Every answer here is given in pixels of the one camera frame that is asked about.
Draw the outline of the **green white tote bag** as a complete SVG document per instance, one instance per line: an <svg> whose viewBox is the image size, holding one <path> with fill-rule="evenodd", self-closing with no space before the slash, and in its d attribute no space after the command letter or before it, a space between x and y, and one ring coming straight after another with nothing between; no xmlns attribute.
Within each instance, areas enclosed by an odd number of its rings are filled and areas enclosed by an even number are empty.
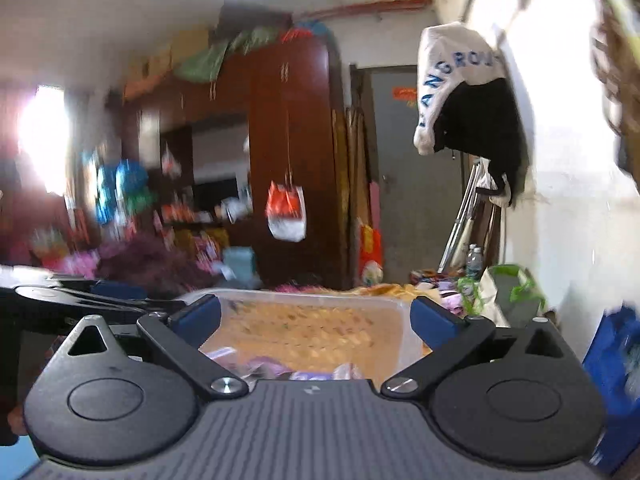
<svg viewBox="0 0 640 480"><path fill-rule="evenodd" d="M517 264L488 266L478 280L460 278L457 290L466 315L484 316L497 327L522 328L548 310L533 275Z"/></svg>

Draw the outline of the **orange white plastic bag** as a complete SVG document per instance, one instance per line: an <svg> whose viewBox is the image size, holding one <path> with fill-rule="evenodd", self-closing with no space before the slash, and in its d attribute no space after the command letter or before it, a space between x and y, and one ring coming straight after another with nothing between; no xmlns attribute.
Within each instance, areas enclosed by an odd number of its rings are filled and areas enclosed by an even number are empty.
<svg viewBox="0 0 640 480"><path fill-rule="evenodd" d="M270 184L265 215L271 235L282 242L299 243L307 233L304 190L300 186Z"/></svg>

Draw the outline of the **grey door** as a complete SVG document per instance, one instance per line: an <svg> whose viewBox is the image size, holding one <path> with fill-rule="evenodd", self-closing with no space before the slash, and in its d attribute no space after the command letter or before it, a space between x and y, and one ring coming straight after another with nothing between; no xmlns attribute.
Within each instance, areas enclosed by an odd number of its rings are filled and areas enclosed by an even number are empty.
<svg viewBox="0 0 640 480"><path fill-rule="evenodd" d="M461 205L468 170L458 152L421 156L413 145L418 122L416 70L370 73L384 278L405 283L414 270L436 269Z"/></svg>

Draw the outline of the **brown hanging bag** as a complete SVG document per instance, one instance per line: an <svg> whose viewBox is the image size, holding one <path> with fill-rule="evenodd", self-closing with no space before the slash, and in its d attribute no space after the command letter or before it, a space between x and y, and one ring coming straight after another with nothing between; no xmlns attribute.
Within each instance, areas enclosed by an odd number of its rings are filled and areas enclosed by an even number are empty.
<svg viewBox="0 0 640 480"><path fill-rule="evenodd" d="M601 0L592 36L603 114L618 137L617 166L639 180L639 0Z"/></svg>

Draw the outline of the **white plastic laundry basket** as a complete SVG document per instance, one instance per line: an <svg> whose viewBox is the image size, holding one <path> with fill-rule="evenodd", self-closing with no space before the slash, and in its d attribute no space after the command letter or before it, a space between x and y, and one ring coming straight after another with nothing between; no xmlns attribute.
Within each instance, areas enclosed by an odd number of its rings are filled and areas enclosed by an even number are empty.
<svg viewBox="0 0 640 480"><path fill-rule="evenodd" d="M395 298L210 288L181 299L205 295L219 300L220 324L198 345L204 354L232 347L242 361L269 356L313 372L352 363L375 385L424 357L410 304Z"/></svg>

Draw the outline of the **dark red wooden wardrobe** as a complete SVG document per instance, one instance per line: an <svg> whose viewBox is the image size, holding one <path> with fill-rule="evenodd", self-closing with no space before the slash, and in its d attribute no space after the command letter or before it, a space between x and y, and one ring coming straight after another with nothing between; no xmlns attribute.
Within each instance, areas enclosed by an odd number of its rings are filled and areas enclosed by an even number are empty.
<svg viewBox="0 0 640 480"><path fill-rule="evenodd" d="M346 132L340 60L326 38L231 55L208 84L163 76L122 103L117 132L124 157L137 160L171 141L186 183L228 176L246 162L253 213L231 229L232 243L254 249L268 285L345 287ZM298 243L276 240L265 215L270 185L286 181L304 191L307 229Z"/></svg>

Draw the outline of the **yellow blanket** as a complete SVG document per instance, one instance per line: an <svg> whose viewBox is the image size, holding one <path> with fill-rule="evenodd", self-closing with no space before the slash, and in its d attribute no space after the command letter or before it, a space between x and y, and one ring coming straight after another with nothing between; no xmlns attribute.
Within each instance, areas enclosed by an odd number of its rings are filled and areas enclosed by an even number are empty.
<svg viewBox="0 0 640 480"><path fill-rule="evenodd" d="M437 288L428 283L411 284L377 284L369 287L357 287L345 292L345 295L360 297L387 297L395 298L403 302L411 302L418 297L427 297L442 303L442 297Z"/></svg>

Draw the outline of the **blue shopping bag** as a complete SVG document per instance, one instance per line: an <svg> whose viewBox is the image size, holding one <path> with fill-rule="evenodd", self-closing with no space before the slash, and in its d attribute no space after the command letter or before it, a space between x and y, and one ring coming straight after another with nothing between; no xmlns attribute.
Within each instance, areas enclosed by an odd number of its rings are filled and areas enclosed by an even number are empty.
<svg viewBox="0 0 640 480"><path fill-rule="evenodd" d="M602 396L606 421L591 463L614 474L639 445L639 315L605 313L582 361Z"/></svg>

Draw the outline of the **purple D3 medicine box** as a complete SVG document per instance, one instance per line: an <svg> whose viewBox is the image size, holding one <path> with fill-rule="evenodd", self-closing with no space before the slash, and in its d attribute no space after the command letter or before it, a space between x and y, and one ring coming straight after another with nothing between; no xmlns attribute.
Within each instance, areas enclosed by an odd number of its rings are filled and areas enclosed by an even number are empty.
<svg viewBox="0 0 640 480"><path fill-rule="evenodd" d="M298 380L299 382L325 382L326 380L363 379L360 369L352 363L341 364L329 372L293 370L269 356L258 356L248 361L240 359L240 352L232 347L206 351L205 355L230 370L254 387L258 380Z"/></svg>

